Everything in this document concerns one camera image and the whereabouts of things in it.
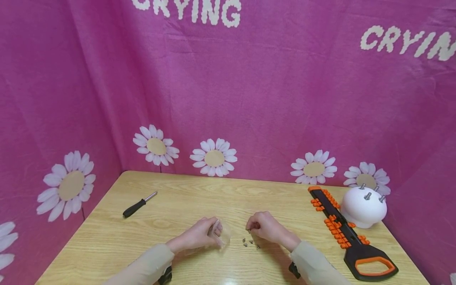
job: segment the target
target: black screwdriver handle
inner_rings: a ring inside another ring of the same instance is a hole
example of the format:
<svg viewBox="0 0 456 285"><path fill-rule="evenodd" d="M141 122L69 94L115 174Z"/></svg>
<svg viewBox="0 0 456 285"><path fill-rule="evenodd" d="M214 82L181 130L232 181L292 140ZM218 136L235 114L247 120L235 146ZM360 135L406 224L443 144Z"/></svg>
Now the black screwdriver handle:
<svg viewBox="0 0 456 285"><path fill-rule="evenodd" d="M124 218L128 218L129 216L133 215L139 208L145 205L145 200L141 199L141 201L137 202L135 205L131 206L130 208L126 209L123 213Z"/></svg>

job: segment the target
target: white dome object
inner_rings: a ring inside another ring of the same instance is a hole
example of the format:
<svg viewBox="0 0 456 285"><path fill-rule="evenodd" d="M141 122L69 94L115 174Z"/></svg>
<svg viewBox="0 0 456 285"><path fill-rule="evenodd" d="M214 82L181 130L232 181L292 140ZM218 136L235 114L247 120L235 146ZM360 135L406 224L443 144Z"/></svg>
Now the white dome object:
<svg viewBox="0 0 456 285"><path fill-rule="evenodd" d="M359 228L370 228L386 216L386 199L373 189L354 187L345 193L341 214Z"/></svg>

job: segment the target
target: orange socket holder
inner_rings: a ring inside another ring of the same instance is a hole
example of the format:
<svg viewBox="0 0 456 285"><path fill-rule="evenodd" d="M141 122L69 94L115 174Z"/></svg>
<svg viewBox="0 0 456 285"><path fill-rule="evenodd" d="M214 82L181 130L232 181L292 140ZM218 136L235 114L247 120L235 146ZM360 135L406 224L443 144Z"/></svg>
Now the orange socket holder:
<svg viewBox="0 0 456 285"><path fill-rule="evenodd" d="M365 236L358 236L356 234L353 230L355 224L349 223L340 214L338 210L340 206L328 190L321 189L319 186L311 186L309 187L309 192L313 197L311 200L312 205L316 207L317 211L325 213L327 217L325 224L334 236L334 239L337 240L337 243L340 244L342 249L346 249L344 261L356 279L370 282L383 281L399 272L399 269L385 252L370 245L370 242ZM361 273L358 270L360 264L372 262L381 262L388 269L375 274Z"/></svg>

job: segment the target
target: wooden table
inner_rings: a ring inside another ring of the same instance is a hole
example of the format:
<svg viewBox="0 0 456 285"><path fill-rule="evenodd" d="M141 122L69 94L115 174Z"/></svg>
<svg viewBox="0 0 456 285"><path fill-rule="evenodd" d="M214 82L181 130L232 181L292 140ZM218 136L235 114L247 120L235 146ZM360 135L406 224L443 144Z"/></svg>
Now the wooden table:
<svg viewBox="0 0 456 285"><path fill-rule="evenodd" d="M37 284L101 284L121 271L149 247L179 235L201 217L217 216L231 227L231 244L223 252L178 255L172 284L304 284L289 271L290 259L281 247L252 239L245 224L257 211L270 211L285 227L315 245L353 284L343 261L345 251L326 228L324 214L311 205L307 185L228 178L210 178L127 171L111 187L88 219L56 257ZM325 187L341 201L345 187ZM128 219L122 212L158 191ZM372 245L385 251L399 273L380 284L429 284L380 223L368 230L355 228Z"/></svg>

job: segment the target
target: forearm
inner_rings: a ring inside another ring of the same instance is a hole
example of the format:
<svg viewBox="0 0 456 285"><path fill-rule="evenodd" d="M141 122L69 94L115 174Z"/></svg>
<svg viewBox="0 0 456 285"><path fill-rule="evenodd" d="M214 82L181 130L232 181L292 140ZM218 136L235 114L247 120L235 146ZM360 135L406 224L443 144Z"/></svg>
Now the forearm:
<svg viewBox="0 0 456 285"><path fill-rule="evenodd" d="M301 241L290 257L308 285L351 285L322 252L306 241Z"/></svg>
<svg viewBox="0 0 456 285"><path fill-rule="evenodd" d="M154 284L171 265L174 253L165 244L158 244L143 253L137 260L105 285L151 285Z"/></svg>

